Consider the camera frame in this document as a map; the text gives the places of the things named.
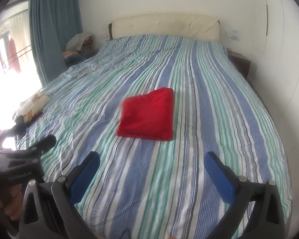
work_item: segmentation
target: folded red towel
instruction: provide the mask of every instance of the folded red towel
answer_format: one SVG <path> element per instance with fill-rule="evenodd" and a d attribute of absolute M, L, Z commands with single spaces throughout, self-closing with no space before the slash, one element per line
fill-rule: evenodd
<path fill-rule="evenodd" d="M 172 140 L 173 94 L 171 88 L 160 88 L 125 99 L 116 134 L 122 137 Z"/>

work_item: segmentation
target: striped bedsheet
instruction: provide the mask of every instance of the striped bedsheet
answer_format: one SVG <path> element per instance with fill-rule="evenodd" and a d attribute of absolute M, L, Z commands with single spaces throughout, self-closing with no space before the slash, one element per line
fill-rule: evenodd
<path fill-rule="evenodd" d="M 173 141 L 116 136 L 122 100 L 160 87 L 174 89 Z M 18 147 L 57 137 L 42 157 L 46 181 L 99 152 L 100 168 L 76 206 L 98 235 L 117 239 L 128 228 L 135 239 L 206 238 L 228 208 L 204 171 L 208 151 L 253 182 L 274 179 L 290 214 L 278 132 L 220 44 L 145 35 L 107 41 L 43 92 L 51 100 Z"/>

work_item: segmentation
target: white wall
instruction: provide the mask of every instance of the white wall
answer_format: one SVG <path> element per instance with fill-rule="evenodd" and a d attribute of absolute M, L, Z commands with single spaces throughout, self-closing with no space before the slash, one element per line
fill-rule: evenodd
<path fill-rule="evenodd" d="M 153 12 L 188 12 L 214 16 L 220 20 L 221 43 L 249 57 L 253 0 L 80 0 L 84 31 L 98 36 L 108 33 L 116 18 Z M 235 28 L 240 41 L 225 37 Z M 106 39 L 98 39 L 98 46 Z"/>
<path fill-rule="evenodd" d="M 267 0 L 268 36 L 255 49 L 248 76 L 266 104 L 284 144 L 293 203 L 289 237 L 299 229 L 299 7 L 294 0 Z"/>

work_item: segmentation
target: red garment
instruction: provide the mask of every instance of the red garment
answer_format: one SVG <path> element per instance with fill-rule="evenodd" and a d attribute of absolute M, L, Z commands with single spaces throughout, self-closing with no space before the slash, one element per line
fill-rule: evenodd
<path fill-rule="evenodd" d="M 17 55 L 16 44 L 14 43 L 13 38 L 8 42 L 8 62 L 9 65 L 17 72 L 21 73 L 20 63 Z"/>
<path fill-rule="evenodd" d="M 173 139 L 174 91 L 160 88 L 145 95 L 127 98 L 116 134 L 151 140 Z"/>

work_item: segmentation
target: window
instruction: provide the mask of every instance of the window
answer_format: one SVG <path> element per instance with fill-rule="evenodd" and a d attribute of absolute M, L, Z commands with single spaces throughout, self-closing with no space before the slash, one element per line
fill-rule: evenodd
<path fill-rule="evenodd" d="M 12 127 L 12 115 L 20 102 L 41 89 L 27 7 L 28 2 L 24 2 L 0 15 L 0 129 Z M 7 139 L 5 146 L 14 148 L 13 139 Z"/>

